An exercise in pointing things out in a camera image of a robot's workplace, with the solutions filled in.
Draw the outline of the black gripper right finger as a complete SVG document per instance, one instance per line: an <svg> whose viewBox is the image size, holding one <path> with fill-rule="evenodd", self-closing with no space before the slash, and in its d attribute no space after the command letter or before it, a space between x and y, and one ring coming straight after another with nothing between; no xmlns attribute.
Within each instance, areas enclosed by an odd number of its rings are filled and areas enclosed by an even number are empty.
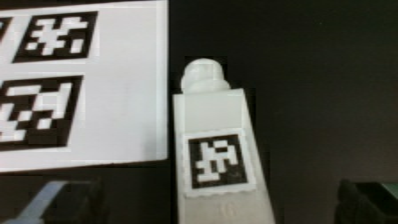
<svg viewBox="0 0 398 224"><path fill-rule="evenodd" d="M398 182L342 180L335 224L398 224Z"/></svg>

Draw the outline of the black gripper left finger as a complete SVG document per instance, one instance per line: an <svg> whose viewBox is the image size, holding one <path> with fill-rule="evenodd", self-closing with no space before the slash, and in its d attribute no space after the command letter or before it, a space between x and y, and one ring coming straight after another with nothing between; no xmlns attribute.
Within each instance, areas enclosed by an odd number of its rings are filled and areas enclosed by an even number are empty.
<svg viewBox="0 0 398 224"><path fill-rule="evenodd" d="M98 181L50 181L6 224L102 224Z"/></svg>

